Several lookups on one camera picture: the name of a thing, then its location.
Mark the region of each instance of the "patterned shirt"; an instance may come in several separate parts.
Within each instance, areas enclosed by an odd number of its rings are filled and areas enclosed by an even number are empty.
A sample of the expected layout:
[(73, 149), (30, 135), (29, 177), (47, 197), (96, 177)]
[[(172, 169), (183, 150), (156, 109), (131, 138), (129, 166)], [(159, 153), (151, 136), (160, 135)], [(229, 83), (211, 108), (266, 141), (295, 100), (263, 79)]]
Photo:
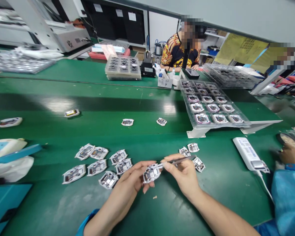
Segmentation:
[[(184, 50), (181, 48), (181, 40), (178, 34), (174, 34), (166, 43), (161, 64), (170, 67), (182, 67), (184, 60)], [(199, 64), (200, 49), (190, 49), (187, 66), (192, 67)]]

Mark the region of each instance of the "white machine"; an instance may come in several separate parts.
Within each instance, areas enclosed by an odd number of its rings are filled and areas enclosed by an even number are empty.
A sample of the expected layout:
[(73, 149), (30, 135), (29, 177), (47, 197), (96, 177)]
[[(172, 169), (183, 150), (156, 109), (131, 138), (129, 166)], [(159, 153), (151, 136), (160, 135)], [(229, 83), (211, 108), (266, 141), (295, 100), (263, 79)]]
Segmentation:
[[(70, 23), (52, 21), (40, 0), (8, 0), (8, 2), (15, 11), (0, 11), (0, 44), (12, 46), (21, 46), (24, 43), (42, 44), (47, 49), (65, 53), (90, 42), (86, 29), (74, 27)], [(86, 17), (80, 0), (65, 0), (60, 3), (70, 21)]]
[(246, 138), (234, 138), (233, 141), (249, 170), (256, 171), (265, 169), (259, 156)]

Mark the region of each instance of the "white label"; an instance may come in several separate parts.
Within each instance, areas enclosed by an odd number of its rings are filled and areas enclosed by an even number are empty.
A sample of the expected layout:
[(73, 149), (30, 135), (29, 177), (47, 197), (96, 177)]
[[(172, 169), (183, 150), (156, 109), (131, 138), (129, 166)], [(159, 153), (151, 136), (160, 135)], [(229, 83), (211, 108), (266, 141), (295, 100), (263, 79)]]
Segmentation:
[(118, 17), (123, 17), (124, 15), (122, 14), (122, 10), (116, 9), (116, 13)]
[(128, 12), (128, 15), (129, 15), (129, 20), (137, 21), (137, 18), (135, 17), (135, 13)]
[(101, 5), (94, 4), (94, 7), (95, 7), (95, 11), (97, 11), (97, 12), (103, 12), (103, 9), (102, 9)]
[(145, 70), (146, 72), (153, 72), (153, 68), (147, 68), (147, 67), (144, 67), (144, 70)]
[(163, 88), (169, 88), (171, 89), (171, 86), (173, 85), (172, 79), (165, 79), (164, 77), (158, 77), (157, 86), (163, 87)]

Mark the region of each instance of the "blue tape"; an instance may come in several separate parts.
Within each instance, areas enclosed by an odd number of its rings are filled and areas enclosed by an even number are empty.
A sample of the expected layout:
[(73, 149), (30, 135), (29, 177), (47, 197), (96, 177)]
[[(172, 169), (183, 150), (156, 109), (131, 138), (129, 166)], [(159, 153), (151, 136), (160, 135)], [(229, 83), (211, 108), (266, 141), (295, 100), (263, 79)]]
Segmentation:
[(15, 161), (15, 160), (20, 159), (22, 157), (29, 156), (33, 153), (36, 153), (36, 152), (40, 151), (41, 149), (43, 149), (43, 148), (40, 144), (29, 146), (29, 147), (24, 148), (22, 150), (19, 150), (19, 151), (16, 151), (16, 152), (13, 152), (8, 155), (0, 157), (0, 163), (9, 163), (11, 161)]

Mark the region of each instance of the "stacked plastic tray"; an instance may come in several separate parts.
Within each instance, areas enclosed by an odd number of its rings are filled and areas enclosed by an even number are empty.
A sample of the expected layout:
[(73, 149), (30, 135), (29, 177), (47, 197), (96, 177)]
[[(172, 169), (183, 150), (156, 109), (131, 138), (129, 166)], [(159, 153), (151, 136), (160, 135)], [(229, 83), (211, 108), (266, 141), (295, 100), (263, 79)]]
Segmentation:
[(137, 57), (111, 56), (105, 72), (109, 80), (141, 80), (141, 70)]
[(251, 122), (216, 83), (180, 80), (180, 86), (193, 128), (250, 127)]
[(36, 74), (55, 61), (23, 56), (18, 52), (0, 53), (0, 71)]
[(253, 89), (261, 81), (235, 66), (204, 64), (203, 68), (223, 89)]

